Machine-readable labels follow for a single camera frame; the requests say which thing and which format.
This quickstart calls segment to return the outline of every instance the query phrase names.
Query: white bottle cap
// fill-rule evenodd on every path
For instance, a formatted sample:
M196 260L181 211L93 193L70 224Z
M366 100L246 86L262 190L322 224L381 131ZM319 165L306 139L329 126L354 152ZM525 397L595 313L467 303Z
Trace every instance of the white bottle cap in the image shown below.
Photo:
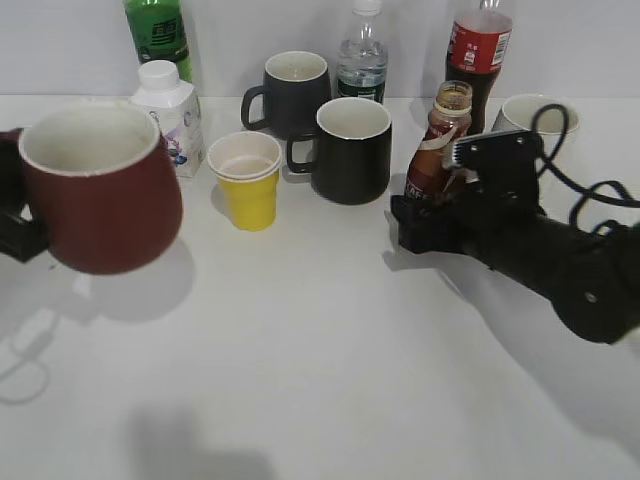
M180 85L180 75L175 63L167 60L152 60L138 69L142 88L149 92L173 90Z
M382 11L382 0L353 0L353 13L372 16Z

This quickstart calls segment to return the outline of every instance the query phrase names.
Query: dark gray mug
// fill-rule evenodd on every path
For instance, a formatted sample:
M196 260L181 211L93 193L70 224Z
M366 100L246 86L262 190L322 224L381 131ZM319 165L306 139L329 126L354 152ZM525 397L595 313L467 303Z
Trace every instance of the dark gray mug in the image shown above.
M314 140L313 160L293 161L293 144ZM287 141L287 165L293 173L311 173L311 183L336 203L359 205L378 198L389 184L391 114L364 98L337 98L316 114L316 131Z
M251 122L251 102L263 96L264 118ZM240 116L247 130L271 128L282 139L294 133L310 133L315 128L318 108L331 100L327 62L310 52L284 52L265 64L264 83L247 90Z

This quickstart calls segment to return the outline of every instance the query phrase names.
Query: plastic bottle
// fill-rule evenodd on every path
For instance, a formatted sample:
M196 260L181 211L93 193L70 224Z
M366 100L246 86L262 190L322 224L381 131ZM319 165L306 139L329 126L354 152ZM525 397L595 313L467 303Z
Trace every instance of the plastic bottle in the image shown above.
M176 65L167 60L145 63L138 76L140 88L131 103L160 125L178 176L194 176L204 157L204 145L200 104L193 85L180 80Z
M507 51L513 21L497 10L499 0L483 0L480 8L456 16L447 52L447 80L473 87L473 121L469 134L482 133L485 107Z
M354 0L349 34L340 47L337 91L382 103L387 80L387 47L381 32L382 0Z
M437 202L449 185L451 174L442 167L444 148L466 135L471 125L473 91L468 83L449 81L440 85L429 112L429 127L407 172L405 196Z
M169 60L193 82L180 0L123 0L140 63Z

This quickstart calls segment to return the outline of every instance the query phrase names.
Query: mug handle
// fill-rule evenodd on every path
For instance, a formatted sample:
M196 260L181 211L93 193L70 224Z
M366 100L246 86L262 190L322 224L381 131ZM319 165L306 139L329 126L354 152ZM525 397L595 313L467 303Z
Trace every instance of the mug handle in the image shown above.
M296 142L306 142L318 136L317 133L294 133L287 138L287 166L293 173L310 173L315 162L296 163L293 161L293 144Z
M255 122L249 121L249 110L251 108L251 102L258 95L264 95L266 92L266 88L264 85L260 85L258 87L250 88L244 94L242 98L242 107L240 108L240 119L242 120L242 125L247 130L262 130L269 126L269 121L266 118L262 118L260 120L256 120Z
M21 129L0 132L0 253L24 263L46 250L49 240L42 220L25 220L20 216L27 204L18 151L21 132Z

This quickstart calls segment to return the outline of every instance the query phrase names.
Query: table surface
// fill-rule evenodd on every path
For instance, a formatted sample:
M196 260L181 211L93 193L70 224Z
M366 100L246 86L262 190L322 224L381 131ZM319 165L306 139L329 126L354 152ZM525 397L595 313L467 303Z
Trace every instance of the table surface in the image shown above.
M71 101L0 97L0 129ZM640 194L640 100L570 103L567 170ZM202 104L207 145L240 129L239 99ZM145 268L0 258L0 478L639 478L638 342L589 344L471 259L399 250L389 195L428 105L387 106L393 176L371 204L285 169L275 224L241 232L204 165L182 182L179 239ZM574 199L558 187L545 206L566 218ZM585 224L605 215L638 218L594 206Z

